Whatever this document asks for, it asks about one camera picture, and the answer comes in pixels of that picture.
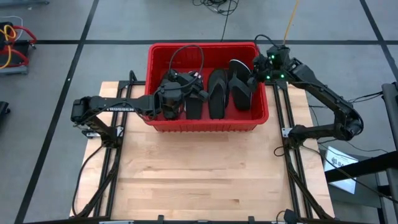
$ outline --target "cable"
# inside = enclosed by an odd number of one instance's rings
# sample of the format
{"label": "cable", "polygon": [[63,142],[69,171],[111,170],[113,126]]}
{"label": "cable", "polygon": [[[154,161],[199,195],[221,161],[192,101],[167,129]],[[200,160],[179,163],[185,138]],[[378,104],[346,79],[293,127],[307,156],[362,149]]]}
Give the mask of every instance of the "cable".
{"label": "cable", "polygon": [[360,103],[360,102],[364,102],[364,101],[368,101],[368,100],[371,100],[371,99],[375,99],[375,98],[377,98],[377,97],[379,97],[379,96],[381,96],[382,94],[379,94],[379,95],[376,95],[376,96],[374,96],[374,97],[370,97],[370,98],[368,98],[368,99],[365,99],[365,100],[354,100],[354,101],[352,101],[352,103]]}
{"label": "cable", "polygon": [[310,109],[312,110],[313,116],[315,117],[315,121],[317,122],[317,126],[319,126],[319,122],[318,122],[317,114],[315,113],[315,111],[313,110],[313,108],[312,108],[312,107],[310,107]]}
{"label": "cable", "polygon": [[269,42],[270,42],[273,46],[275,46],[275,47],[277,47],[277,48],[280,47],[280,46],[276,45],[276,44],[274,43],[274,41],[272,41],[272,39],[271,39],[270,37],[268,37],[267,35],[259,34],[259,35],[257,35],[257,36],[254,38],[254,45],[256,45],[258,51],[260,51],[260,48],[257,46],[257,38],[259,38],[259,37],[264,37],[264,38],[266,38],[267,40],[269,40]]}
{"label": "cable", "polygon": [[290,26],[292,25],[293,18],[294,18],[294,15],[296,14],[296,9],[297,9],[297,6],[299,5],[299,2],[300,2],[300,0],[296,0],[296,4],[294,5],[294,9],[293,9],[292,15],[290,16],[289,24],[287,25],[287,28],[286,28],[286,31],[285,31],[283,45],[285,45],[286,37],[287,37],[287,34],[289,33]]}
{"label": "cable", "polygon": [[77,183],[76,183],[76,188],[75,188],[75,193],[73,194],[73,199],[72,199],[72,212],[74,216],[77,216],[77,212],[75,209],[75,200],[76,200],[76,195],[77,195],[77,191],[79,189],[79,184],[80,184],[80,178],[81,178],[81,173],[83,172],[83,169],[85,168],[87,162],[93,157],[95,156],[95,154],[97,154],[100,149],[102,149],[104,147],[104,144],[102,144],[99,148],[97,148],[87,159],[86,161],[83,163],[83,165],[80,168],[79,171],[79,175],[77,176]]}
{"label": "cable", "polygon": [[354,99],[351,99],[351,100],[348,100],[348,101],[354,103],[358,99],[367,98],[367,97],[370,97],[370,96],[379,96],[381,94],[382,94],[382,91],[377,92],[377,93],[371,93],[371,94],[368,94],[368,95],[363,95],[363,96],[360,96],[360,97],[357,97],[357,98],[354,98]]}
{"label": "cable", "polygon": [[[7,28],[10,28],[10,30],[12,31],[12,33],[14,35],[9,35],[7,33]],[[15,32],[14,28],[12,28],[12,26],[10,26],[10,25],[5,25],[4,31],[0,29],[0,32],[2,32],[4,34],[4,38],[6,39],[6,41],[8,41],[9,38],[14,39],[17,36],[17,33]],[[7,59],[7,62],[2,67],[0,67],[0,69],[6,68],[11,63],[11,57],[12,57],[11,46],[7,45],[7,47],[8,47],[8,59]]]}
{"label": "cable", "polygon": [[276,223],[278,223],[279,215],[282,214],[282,213],[284,213],[284,212],[285,212],[285,211],[280,211],[280,212],[278,212],[278,214],[276,215]]}
{"label": "cable", "polygon": [[[220,14],[222,16],[231,15],[238,7],[239,0],[229,0],[228,10],[220,9],[220,7],[226,3],[227,0],[199,0],[199,4],[195,4],[195,0],[192,0],[194,6],[206,6],[211,12]],[[235,6],[231,9],[231,3],[235,3]]]}
{"label": "cable", "polygon": [[316,152],[322,159],[324,159],[325,161],[327,161],[327,163],[329,163],[331,166],[333,166],[337,171],[341,172],[341,173],[344,174],[346,177],[348,177],[348,178],[350,178],[351,180],[357,182],[358,184],[362,185],[363,187],[367,188],[368,190],[374,192],[374,193],[377,194],[378,196],[384,197],[384,198],[390,200],[391,202],[398,203],[397,200],[395,200],[395,199],[393,199],[393,198],[390,198],[390,197],[388,197],[387,195],[384,195],[383,193],[380,193],[380,192],[378,192],[377,190],[374,190],[374,189],[370,188],[369,186],[367,186],[366,184],[362,183],[362,182],[359,181],[359,180],[356,180],[354,177],[350,176],[350,175],[347,174],[345,171],[343,171],[342,169],[338,168],[338,167],[335,166],[332,162],[330,162],[329,160],[327,160],[326,157],[325,157],[324,155],[322,155],[320,152],[318,152],[317,150],[311,149],[311,148],[309,148],[309,147],[307,147],[307,146],[303,146],[303,147],[306,148],[306,149],[308,149],[308,150],[310,150],[310,151]]}
{"label": "cable", "polygon": [[388,152],[387,152],[386,150],[384,150],[384,149],[372,149],[372,150],[360,149],[360,148],[354,146],[353,144],[351,144],[349,141],[345,141],[345,142],[347,142],[350,146],[353,146],[355,149],[357,149],[357,150],[359,150],[359,151],[363,151],[363,152],[376,152],[376,151],[382,151],[382,152],[388,153]]}
{"label": "cable", "polygon": [[274,155],[276,156],[276,157],[281,157],[281,156],[284,156],[285,155],[285,153],[282,153],[282,154],[280,154],[280,155],[278,155],[278,154],[276,154],[276,150],[278,150],[278,149],[280,149],[280,148],[283,148],[284,146],[279,146],[279,147],[276,147],[275,149],[274,149]]}
{"label": "cable", "polygon": [[203,66],[205,64],[205,54],[203,53],[203,49],[199,45],[196,45],[196,44],[185,45],[173,53],[172,58],[170,59],[170,62],[169,62],[169,72],[172,71],[172,62],[173,62],[173,59],[176,56],[176,54],[179,53],[182,49],[186,49],[187,47],[197,47],[200,50],[201,64],[200,64],[200,69],[199,69],[198,75],[195,76],[195,78],[193,80],[189,81],[187,84],[185,84],[183,86],[176,87],[176,88],[165,88],[164,90],[181,90],[182,88],[192,85],[192,83],[194,83],[199,78],[199,75],[201,74],[201,72],[203,70]]}
{"label": "cable", "polygon": [[327,141],[323,141],[323,142],[318,142],[318,144],[324,144],[324,143],[328,143],[328,142],[332,142],[332,141],[337,141],[337,139],[332,139],[332,140],[327,140]]}
{"label": "cable", "polygon": [[[228,12],[229,12],[229,9],[231,8],[231,3],[232,3],[232,0],[229,0]],[[229,13],[227,13],[226,18],[225,18],[223,35],[221,36],[221,41],[220,42],[222,42],[224,40],[224,34],[225,34],[225,29],[226,29],[226,23],[228,22],[228,16],[229,16]]]}
{"label": "cable", "polygon": [[[19,16],[0,16],[0,18],[17,18],[17,19],[21,20],[21,26],[24,26],[24,20]],[[23,32],[24,32],[24,30],[21,29],[21,32],[18,34],[18,37],[15,39],[16,41],[19,40],[19,38],[22,36]]]}

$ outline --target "metal stand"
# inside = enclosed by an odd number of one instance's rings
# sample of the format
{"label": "metal stand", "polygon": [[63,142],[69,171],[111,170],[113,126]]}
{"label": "metal stand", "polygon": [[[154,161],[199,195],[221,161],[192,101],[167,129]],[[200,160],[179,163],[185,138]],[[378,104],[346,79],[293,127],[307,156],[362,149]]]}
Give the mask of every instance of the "metal stand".
{"label": "metal stand", "polygon": [[33,4],[50,4],[50,2],[44,1],[44,0],[2,0],[2,1],[0,1],[0,7],[31,6]]}
{"label": "metal stand", "polygon": [[29,72],[27,66],[9,67],[0,70],[0,75],[27,75]]}

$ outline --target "flip flop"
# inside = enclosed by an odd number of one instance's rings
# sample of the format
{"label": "flip flop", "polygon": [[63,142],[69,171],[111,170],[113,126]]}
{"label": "flip flop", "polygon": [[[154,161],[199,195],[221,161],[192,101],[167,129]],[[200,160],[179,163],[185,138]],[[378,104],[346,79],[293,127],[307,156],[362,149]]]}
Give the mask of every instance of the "flip flop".
{"label": "flip flop", "polygon": [[247,86],[250,69],[241,61],[229,61],[228,87],[232,92],[236,109],[246,111],[251,108],[252,91]]}
{"label": "flip flop", "polygon": [[[201,80],[201,87],[203,87],[203,79],[200,74],[198,78]],[[201,110],[203,108],[203,101],[195,94],[189,94],[185,97],[185,116],[186,119],[201,119]]]}
{"label": "flip flop", "polygon": [[228,105],[229,90],[227,76],[223,69],[215,69],[210,74],[207,91],[209,93],[209,115],[211,119],[223,119]]}

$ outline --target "metal bracket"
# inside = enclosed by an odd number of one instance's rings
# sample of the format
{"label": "metal bracket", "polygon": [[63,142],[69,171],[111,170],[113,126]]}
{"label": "metal bracket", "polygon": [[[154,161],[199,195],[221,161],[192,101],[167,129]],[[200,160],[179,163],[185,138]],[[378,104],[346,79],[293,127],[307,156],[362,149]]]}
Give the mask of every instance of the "metal bracket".
{"label": "metal bracket", "polygon": [[292,128],[282,128],[282,137],[288,138],[291,130],[292,130]]}
{"label": "metal bracket", "polygon": [[276,85],[280,89],[287,91],[287,81],[286,80],[276,80],[275,82],[276,82]]}
{"label": "metal bracket", "polygon": [[[123,127],[118,126],[116,129],[118,130],[118,136],[119,136],[120,132],[123,131]],[[100,136],[97,132],[95,132],[92,129],[82,130],[81,133],[83,133],[88,139],[92,139],[92,138]]]}

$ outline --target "white label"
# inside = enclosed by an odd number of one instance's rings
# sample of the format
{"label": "white label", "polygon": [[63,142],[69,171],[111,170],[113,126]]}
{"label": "white label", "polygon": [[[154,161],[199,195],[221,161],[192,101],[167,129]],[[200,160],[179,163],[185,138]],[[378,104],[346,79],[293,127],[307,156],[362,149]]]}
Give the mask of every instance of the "white label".
{"label": "white label", "polygon": [[[329,146],[328,150],[326,152],[326,159],[331,162],[333,165],[335,165],[337,168],[340,168],[342,166],[350,165],[353,163],[358,162],[357,159],[340,152],[339,150]],[[334,167],[330,165],[327,161],[325,161],[325,166],[324,166],[324,171],[332,170]],[[332,183],[329,183],[335,187],[340,188],[341,190],[345,190],[351,194],[355,193],[355,181],[351,179],[346,179],[346,180],[339,180],[335,181]]]}
{"label": "white label", "polygon": [[134,108],[108,108],[106,111],[127,111],[134,112]]}

